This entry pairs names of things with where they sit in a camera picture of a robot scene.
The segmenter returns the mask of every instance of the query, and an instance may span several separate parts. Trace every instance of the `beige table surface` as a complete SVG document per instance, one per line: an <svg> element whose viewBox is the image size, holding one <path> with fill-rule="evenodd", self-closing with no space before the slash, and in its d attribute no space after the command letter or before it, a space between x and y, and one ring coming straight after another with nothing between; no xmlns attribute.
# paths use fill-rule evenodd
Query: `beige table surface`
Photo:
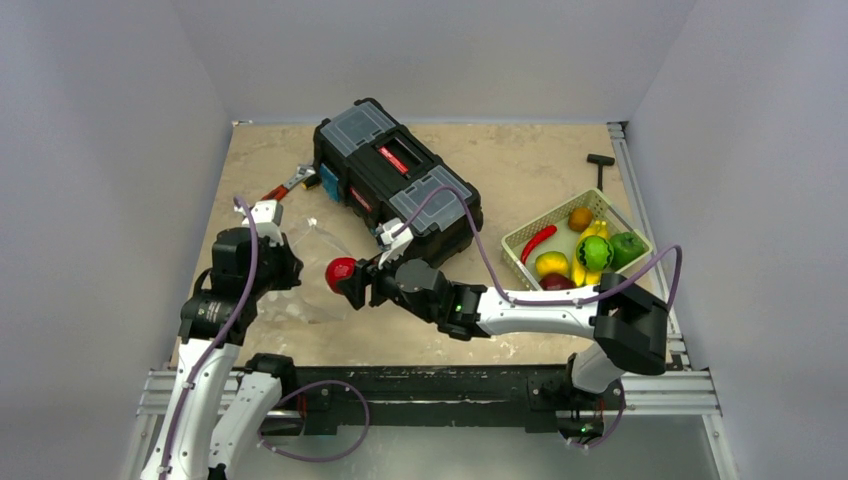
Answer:
<svg viewBox="0 0 848 480"><path fill-rule="evenodd" d="M312 159L313 126L237 126L195 275L211 266L215 235L237 226L232 196L258 200ZM412 132L482 197L483 243L505 288L521 284L500 259L500 239L530 219L595 185L597 167L588 153L614 156L605 125L414 125ZM618 166L606 168L604 193L626 214L630 206ZM282 201L284 229L314 217L344 239L356 258L378 253L362 220L334 203L322 188L297 188ZM472 247L450 258L442 271L451 280L491 285ZM391 303L365 307L344 321L301 319L286 313L287 300L269 294L251 325L239 364L256 352L283 353L297 365L449 365L561 363L589 340L564 335L512 334L494 339L453 340Z"/></svg>

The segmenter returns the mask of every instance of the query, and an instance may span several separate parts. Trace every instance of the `red ball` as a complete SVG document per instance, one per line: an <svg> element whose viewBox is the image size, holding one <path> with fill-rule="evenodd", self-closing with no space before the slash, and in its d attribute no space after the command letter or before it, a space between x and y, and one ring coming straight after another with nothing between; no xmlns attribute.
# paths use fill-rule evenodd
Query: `red ball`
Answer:
<svg viewBox="0 0 848 480"><path fill-rule="evenodd" d="M324 271L324 280L327 281L327 285L330 287L330 290L338 293L339 295L343 295L342 291L339 290L338 287L339 280L350 278L350 276L353 275L355 266L356 260L351 257L339 257L333 259L333 261L327 265L327 270Z"/></svg>

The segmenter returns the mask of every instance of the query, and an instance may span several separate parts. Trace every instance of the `transparent plastic bag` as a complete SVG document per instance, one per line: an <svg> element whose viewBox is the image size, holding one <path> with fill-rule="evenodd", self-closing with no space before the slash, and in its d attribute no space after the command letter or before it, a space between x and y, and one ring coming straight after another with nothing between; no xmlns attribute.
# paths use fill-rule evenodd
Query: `transparent plastic bag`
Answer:
<svg viewBox="0 0 848 480"><path fill-rule="evenodd" d="M259 302L261 314L275 321L297 319L307 323L344 320L353 311L344 295L327 285L327 265L338 257L352 255L344 243L318 226L314 218L286 229L289 245L303 262L301 285L284 292L270 292Z"/></svg>

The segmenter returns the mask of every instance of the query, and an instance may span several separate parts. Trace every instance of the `banana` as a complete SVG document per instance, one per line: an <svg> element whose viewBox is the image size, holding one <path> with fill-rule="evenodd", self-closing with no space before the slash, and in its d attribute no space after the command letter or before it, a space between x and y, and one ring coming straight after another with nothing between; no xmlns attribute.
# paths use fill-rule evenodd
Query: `banana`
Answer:
<svg viewBox="0 0 848 480"><path fill-rule="evenodd" d="M595 220L594 223L586 227L586 230L583 230L583 233L581 233L580 237L577 239L577 244L574 246L574 256L571 258L571 281L573 281L578 287L587 285L586 277L591 274L591 272L586 270L586 267L577 260L577 247L580 246L580 242L582 242L584 238L592 235L598 235L601 228L606 231L606 223L607 222L602 223L600 220Z"/></svg>
<svg viewBox="0 0 848 480"><path fill-rule="evenodd" d="M596 221L600 221L601 225L598 228L598 233L596 233L595 235L597 235L599 237L603 237L604 240L609 240L609 232L607 231L607 221L606 220L596 220Z"/></svg>
<svg viewBox="0 0 848 480"><path fill-rule="evenodd" d="M607 222L601 221L601 220L595 220L595 223L600 223L600 225L598 225L597 233L595 233L594 235L602 237L604 240L609 240L610 235L609 235L609 232L607 231ZM584 281L585 281L584 285L597 285L597 284L601 283L601 274L603 272L590 272L590 271L587 271L586 267L584 267L583 265L580 265L580 267L585 271L585 274L584 274L584 277L583 277Z"/></svg>

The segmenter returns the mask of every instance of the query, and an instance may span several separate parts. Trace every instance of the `white basket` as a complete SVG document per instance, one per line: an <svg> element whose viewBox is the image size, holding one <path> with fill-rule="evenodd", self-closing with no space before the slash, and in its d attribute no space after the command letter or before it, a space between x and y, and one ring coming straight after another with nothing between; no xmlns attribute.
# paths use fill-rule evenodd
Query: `white basket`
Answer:
<svg viewBox="0 0 848 480"><path fill-rule="evenodd" d="M619 270L616 270L617 273L626 272L636 263L650 255L654 250L654 246L645 238L645 235L630 226L627 219L615 208L610 199L597 188L592 188L571 198L544 215L536 217L531 222L508 233L501 239L504 261L528 289L541 290L542 287L539 286L539 276L535 273L535 268L527 268L521 263L521 251L524 250L524 246L543 228L548 225L556 225L557 233L545 240L530 253L530 256L527 258L527 264L532 265L535 263L536 257L551 250L564 253L568 257L569 262L574 261L574 249L577 246L577 239L580 234L568 228L568 217L571 215L571 212L579 207L586 207L591 210L595 220L606 220L607 230L610 235L621 232L633 232L647 247L645 253Z"/></svg>

